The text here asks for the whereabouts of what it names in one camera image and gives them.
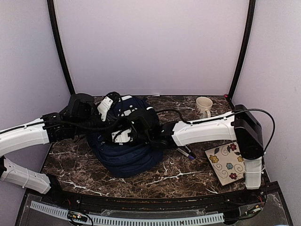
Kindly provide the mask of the navy blue student backpack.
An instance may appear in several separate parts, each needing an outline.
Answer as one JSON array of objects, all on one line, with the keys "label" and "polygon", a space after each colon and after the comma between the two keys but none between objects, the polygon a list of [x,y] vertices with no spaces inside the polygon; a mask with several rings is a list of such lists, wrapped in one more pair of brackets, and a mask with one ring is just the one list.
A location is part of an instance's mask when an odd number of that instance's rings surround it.
[{"label": "navy blue student backpack", "polygon": [[[122,97],[123,103],[118,103],[109,114],[117,117],[123,107],[123,116],[145,109],[150,112],[155,123],[159,123],[158,115],[149,105],[146,98],[131,95]],[[155,167],[163,159],[163,150],[142,143],[118,144],[111,143],[99,132],[86,136],[87,143],[100,163],[117,178],[128,178],[143,173]]]}]

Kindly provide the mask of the purple-capped white marker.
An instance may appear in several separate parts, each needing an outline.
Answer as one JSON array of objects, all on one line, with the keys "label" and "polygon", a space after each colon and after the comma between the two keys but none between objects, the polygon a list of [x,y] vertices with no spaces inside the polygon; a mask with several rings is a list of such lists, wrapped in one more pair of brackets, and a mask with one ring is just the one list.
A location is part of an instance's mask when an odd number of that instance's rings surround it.
[{"label": "purple-capped white marker", "polygon": [[180,146],[177,147],[176,150],[180,152],[182,155],[190,158],[191,160],[196,159],[196,155],[188,148],[188,146]]}]

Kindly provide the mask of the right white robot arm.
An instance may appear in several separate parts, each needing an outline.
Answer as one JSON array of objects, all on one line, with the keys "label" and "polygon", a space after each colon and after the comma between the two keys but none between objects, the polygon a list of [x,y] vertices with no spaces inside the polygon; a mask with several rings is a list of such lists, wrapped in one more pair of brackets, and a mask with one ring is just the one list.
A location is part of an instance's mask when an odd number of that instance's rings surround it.
[{"label": "right white robot arm", "polygon": [[258,197],[265,151],[261,125],[249,109],[237,105],[235,111],[215,117],[165,124],[160,124],[156,116],[144,108],[127,115],[132,129],[130,141],[145,142],[159,150],[215,140],[236,141],[246,167],[246,190],[240,193],[240,200],[250,204]]}]

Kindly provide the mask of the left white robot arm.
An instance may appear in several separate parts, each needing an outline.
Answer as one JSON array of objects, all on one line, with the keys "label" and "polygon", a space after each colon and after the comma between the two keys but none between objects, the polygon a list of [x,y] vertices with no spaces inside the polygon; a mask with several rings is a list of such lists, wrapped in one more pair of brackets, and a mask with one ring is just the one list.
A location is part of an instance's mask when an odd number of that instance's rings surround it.
[{"label": "left white robot arm", "polygon": [[119,93],[107,94],[95,104],[93,96],[72,94],[68,105],[60,112],[49,113],[29,123],[0,132],[0,179],[1,181],[29,188],[48,198],[56,205],[66,202],[57,178],[50,174],[34,172],[15,164],[6,154],[36,145],[52,144],[93,132],[107,132],[118,122],[111,120],[108,112],[122,98]]}]

